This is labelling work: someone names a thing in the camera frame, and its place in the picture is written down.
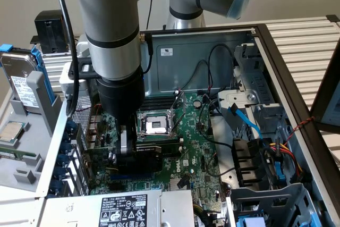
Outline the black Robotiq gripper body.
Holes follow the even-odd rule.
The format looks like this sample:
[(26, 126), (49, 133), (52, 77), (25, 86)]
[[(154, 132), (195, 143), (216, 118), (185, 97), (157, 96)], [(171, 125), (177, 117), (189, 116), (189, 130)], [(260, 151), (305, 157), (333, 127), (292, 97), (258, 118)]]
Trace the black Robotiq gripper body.
[(119, 125), (128, 125), (145, 99), (142, 68), (123, 80), (96, 80), (100, 103), (105, 112), (116, 118)]

